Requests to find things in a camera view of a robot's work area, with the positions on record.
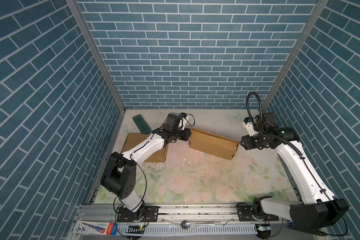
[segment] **tile wall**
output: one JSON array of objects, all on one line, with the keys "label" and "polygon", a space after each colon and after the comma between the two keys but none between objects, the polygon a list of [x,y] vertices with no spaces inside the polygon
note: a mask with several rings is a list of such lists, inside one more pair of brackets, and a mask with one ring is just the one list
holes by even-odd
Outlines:
[{"label": "tile wall", "polygon": [[65,0],[0,0],[0,239],[67,237],[119,114]]},{"label": "tile wall", "polygon": [[316,1],[79,3],[126,108],[241,109],[265,98]]},{"label": "tile wall", "polygon": [[269,110],[298,132],[317,172],[347,200],[346,239],[360,239],[360,0],[329,1]]}]

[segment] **open cardboard box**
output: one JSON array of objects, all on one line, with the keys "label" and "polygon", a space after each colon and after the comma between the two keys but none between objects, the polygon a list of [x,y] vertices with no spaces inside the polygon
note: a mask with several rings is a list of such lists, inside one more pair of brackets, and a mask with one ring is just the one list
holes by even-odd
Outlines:
[{"label": "open cardboard box", "polygon": [[193,128],[189,138],[190,148],[232,160],[239,142],[211,132]]},{"label": "open cardboard box", "polygon": [[[131,148],[136,147],[139,143],[144,141],[149,137],[149,134],[141,134],[141,133],[129,133],[127,135],[127,139],[124,142],[124,146],[121,152],[125,152],[130,150]],[[159,151],[152,154],[147,160],[144,162],[165,162],[167,158],[168,145]]]}]

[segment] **spoon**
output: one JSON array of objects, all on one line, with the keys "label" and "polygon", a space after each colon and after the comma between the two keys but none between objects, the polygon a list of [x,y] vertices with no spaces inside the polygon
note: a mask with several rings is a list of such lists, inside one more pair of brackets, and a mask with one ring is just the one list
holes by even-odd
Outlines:
[{"label": "spoon", "polygon": [[183,229],[188,229],[190,228],[192,225],[209,225],[209,226],[214,226],[215,222],[202,222],[202,223],[190,223],[188,220],[184,220],[181,222],[181,227]]}]

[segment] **brick wall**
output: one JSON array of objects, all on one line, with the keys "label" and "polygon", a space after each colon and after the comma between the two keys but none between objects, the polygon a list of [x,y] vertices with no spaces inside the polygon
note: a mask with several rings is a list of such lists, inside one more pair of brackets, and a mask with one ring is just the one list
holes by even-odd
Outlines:
[{"label": "brick wall", "polygon": [[360,239],[360,0],[329,1],[269,110],[298,132],[317,172],[347,200],[347,239]]},{"label": "brick wall", "polygon": [[127,108],[244,108],[317,0],[96,1],[80,7]]},{"label": "brick wall", "polygon": [[0,0],[0,239],[67,236],[119,114],[64,0]]}]

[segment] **floral table surface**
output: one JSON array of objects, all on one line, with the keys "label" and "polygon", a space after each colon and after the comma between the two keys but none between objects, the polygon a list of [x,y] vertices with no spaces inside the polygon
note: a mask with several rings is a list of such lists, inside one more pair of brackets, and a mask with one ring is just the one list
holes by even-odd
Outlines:
[{"label": "floral table surface", "polygon": [[[163,110],[157,111],[160,111],[162,116],[167,114]],[[247,134],[241,125],[246,112],[229,113],[228,110],[222,110],[222,113],[214,112],[213,118],[205,116],[208,110],[194,114],[196,120],[203,120],[197,127],[207,131],[215,129],[214,133],[218,134],[219,131],[226,132],[226,137],[235,140]],[[134,122],[131,121],[132,116],[137,114],[136,112],[128,114],[127,111],[114,151],[121,150],[129,132],[138,132]],[[148,114],[142,115],[152,128],[162,123],[161,120],[154,121],[155,116],[156,118],[158,116],[156,113],[153,117]],[[230,126],[231,131],[218,129],[218,126],[227,125]],[[165,163],[141,165],[147,176],[147,193],[144,197],[147,203],[251,202],[255,197],[266,195],[281,201],[297,201],[280,159],[273,149],[246,151],[239,146],[230,161],[191,149],[189,142],[185,141],[177,141],[169,144],[168,147]],[[139,196],[143,195],[144,188],[144,176],[138,170],[135,190]],[[95,204],[112,203],[114,199],[115,195],[101,186]]]}]

